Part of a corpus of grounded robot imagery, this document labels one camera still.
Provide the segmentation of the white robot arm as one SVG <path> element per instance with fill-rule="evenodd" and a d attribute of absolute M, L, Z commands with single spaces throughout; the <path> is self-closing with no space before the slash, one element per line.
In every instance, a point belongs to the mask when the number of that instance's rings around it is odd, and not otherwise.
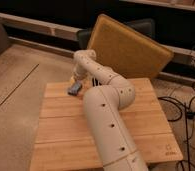
<path fill-rule="evenodd" d="M 119 113 L 135 99 L 132 83 L 96 62 L 94 50 L 76 51 L 74 60 L 75 80 L 83 80 L 90 73 L 101 83 L 84 93 L 83 111 L 104 171 L 149 171 Z"/>

